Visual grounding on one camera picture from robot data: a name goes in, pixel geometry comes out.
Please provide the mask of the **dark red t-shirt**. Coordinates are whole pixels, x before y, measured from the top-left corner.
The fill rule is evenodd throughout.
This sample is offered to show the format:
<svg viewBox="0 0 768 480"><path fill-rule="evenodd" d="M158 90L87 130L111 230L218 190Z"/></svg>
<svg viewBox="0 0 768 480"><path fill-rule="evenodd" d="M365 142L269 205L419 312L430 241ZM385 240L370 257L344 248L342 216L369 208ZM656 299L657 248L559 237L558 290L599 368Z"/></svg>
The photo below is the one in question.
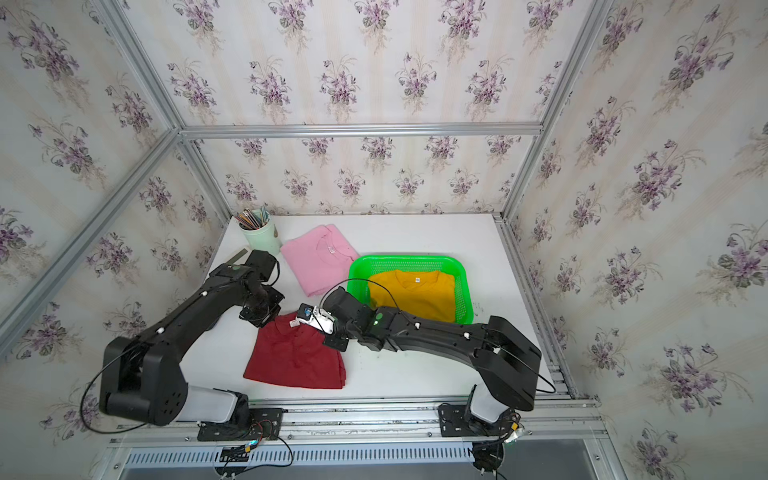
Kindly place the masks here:
<svg viewBox="0 0 768 480"><path fill-rule="evenodd" d="M341 353L295 312L260 328L243 378L281 387L340 390L346 383Z"/></svg>

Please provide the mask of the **green plastic basket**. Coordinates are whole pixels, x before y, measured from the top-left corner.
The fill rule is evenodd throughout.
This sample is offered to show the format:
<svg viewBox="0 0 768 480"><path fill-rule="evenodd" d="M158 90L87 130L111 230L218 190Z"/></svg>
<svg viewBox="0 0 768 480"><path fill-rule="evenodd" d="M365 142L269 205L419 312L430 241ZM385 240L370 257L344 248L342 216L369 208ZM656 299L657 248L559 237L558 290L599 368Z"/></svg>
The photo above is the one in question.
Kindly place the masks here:
<svg viewBox="0 0 768 480"><path fill-rule="evenodd" d="M407 272L439 271L454 277L456 300L455 321L472 324L474 311L466 269L460 261L441 255L367 255L355 260L349 268L350 278L370 278L375 274L401 270Z"/></svg>

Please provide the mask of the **yellow t-shirt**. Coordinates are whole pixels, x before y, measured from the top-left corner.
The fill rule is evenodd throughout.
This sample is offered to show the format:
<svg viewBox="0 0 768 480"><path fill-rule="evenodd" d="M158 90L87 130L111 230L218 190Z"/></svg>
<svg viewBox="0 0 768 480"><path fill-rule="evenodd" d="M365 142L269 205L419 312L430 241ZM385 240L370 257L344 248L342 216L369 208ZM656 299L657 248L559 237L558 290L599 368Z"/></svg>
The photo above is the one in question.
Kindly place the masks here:
<svg viewBox="0 0 768 480"><path fill-rule="evenodd" d="M456 284L452 275L393 270L373 275L370 280L373 308L400 308L417 317L456 322Z"/></svg>

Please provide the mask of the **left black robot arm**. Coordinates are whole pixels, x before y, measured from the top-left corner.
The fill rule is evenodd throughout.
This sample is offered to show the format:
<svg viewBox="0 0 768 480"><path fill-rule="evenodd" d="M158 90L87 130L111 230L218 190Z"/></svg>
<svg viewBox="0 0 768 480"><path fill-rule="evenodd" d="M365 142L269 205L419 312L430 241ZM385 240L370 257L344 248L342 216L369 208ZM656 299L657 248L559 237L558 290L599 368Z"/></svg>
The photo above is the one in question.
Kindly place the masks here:
<svg viewBox="0 0 768 480"><path fill-rule="evenodd" d="M190 385L181 362L233 307L255 327L274 320L284 299L274 288L279 274L272 254L253 250L242 264L214 268L200 288L162 320L131 338L112 340L104 351L100 411L154 426L179 421L245 427L246 396Z"/></svg>

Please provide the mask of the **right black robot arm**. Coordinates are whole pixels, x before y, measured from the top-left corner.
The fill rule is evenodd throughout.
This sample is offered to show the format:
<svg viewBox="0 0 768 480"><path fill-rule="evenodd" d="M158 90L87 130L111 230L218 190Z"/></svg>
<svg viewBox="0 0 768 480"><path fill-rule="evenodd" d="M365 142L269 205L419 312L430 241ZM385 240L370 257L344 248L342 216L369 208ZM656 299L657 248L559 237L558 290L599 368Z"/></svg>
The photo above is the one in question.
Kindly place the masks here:
<svg viewBox="0 0 768 480"><path fill-rule="evenodd" d="M467 403L438 408L442 434L505 437L522 412L535 406L541 350L508 320L453 324L417 317L398 307L375 309L342 287L326 294L315 312L331 321L322 325L324 343L341 352L351 340L372 351L415 351L447 358L475 370L483 381L472 387Z"/></svg>

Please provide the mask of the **pink folded t-shirt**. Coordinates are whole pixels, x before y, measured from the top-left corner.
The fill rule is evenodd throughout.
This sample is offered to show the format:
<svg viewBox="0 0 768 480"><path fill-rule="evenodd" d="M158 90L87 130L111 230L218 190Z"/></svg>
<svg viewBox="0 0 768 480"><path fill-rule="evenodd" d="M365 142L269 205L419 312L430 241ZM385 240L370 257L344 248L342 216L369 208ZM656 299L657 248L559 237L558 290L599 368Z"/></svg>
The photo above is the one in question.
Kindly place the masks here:
<svg viewBox="0 0 768 480"><path fill-rule="evenodd" d="M325 294L346 279L358 252L333 224L287 241L281 254L308 297Z"/></svg>

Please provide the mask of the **pink calculator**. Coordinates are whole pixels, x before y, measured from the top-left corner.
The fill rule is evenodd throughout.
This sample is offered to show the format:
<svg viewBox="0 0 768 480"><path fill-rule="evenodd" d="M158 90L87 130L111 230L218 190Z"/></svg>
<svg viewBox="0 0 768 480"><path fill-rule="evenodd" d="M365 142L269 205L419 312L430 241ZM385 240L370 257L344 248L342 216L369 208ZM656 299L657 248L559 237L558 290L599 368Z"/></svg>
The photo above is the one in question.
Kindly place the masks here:
<svg viewBox="0 0 768 480"><path fill-rule="evenodd" d="M247 248L243 248L237 253L235 253L232 257L230 257L225 264L228 266L239 266L243 265L247 256L249 254L249 250Z"/></svg>

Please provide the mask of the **mint green pen cup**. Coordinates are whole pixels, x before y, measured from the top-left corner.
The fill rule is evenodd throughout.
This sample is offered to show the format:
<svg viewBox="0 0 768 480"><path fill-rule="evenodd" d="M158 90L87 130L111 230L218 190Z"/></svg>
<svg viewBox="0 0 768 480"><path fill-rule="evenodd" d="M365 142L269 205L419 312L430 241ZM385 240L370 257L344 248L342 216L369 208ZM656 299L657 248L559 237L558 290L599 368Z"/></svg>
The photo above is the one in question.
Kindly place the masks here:
<svg viewBox="0 0 768 480"><path fill-rule="evenodd" d="M282 243L279 239L275 222L271 219L266 227L256 231L246 231L241 229L246 242L253 250L266 251L277 257L280 254Z"/></svg>

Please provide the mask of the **coloured pencils bunch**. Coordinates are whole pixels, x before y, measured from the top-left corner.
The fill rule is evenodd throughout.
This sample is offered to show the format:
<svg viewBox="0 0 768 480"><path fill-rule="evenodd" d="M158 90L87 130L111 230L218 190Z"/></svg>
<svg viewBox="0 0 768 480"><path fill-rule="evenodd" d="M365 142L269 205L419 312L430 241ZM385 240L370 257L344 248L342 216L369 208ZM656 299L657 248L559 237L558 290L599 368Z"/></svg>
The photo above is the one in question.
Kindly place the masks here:
<svg viewBox="0 0 768 480"><path fill-rule="evenodd" d="M246 231L256 231L266 227L270 220L269 212L261 207L256 210L241 210L234 214L234 219L240 228Z"/></svg>

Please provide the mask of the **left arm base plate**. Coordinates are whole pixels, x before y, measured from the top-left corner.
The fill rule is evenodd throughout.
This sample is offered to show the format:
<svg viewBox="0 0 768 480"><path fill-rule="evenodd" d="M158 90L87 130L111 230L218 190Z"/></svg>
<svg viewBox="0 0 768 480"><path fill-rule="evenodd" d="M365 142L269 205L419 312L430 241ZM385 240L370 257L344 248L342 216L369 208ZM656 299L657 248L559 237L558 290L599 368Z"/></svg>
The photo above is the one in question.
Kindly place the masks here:
<svg viewBox="0 0 768 480"><path fill-rule="evenodd" d="M276 440L283 420L281 408L250 409L248 414L236 412L225 423L203 423L198 431L199 442Z"/></svg>

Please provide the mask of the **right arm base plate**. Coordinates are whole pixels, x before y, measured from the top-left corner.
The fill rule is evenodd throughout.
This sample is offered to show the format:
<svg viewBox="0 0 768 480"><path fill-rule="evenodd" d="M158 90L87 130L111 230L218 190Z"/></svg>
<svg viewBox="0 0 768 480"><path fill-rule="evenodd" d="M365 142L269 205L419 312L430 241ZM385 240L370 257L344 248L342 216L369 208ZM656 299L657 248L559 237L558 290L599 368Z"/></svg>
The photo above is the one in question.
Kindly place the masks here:
<svg viewBox="0 0 768 480"><path fill-rule="evenodd" d="M493 437L515 439L525 434L520 415L505 410L495 422L480 419L471 413L468 404L442 403L437 407L440 435L453 437Z"/></svg>

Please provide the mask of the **aluminium frame rail front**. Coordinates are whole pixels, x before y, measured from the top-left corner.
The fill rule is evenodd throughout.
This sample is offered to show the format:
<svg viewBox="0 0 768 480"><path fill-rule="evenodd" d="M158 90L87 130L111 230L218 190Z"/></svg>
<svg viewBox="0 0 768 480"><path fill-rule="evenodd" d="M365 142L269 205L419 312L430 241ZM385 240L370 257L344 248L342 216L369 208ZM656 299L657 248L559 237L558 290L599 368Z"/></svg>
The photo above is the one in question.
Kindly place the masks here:
<svg viewBox="0 0 768 480"><path fill-rule="evenodd" d="M355 441L441 441L438 407L465 404L466 396L390 399L311 399L252 401L254 408L283 411L280 436L296 444ZM521 414L524 440L597 439L610 437L594 400L543 395L531 412Z"/></svg>

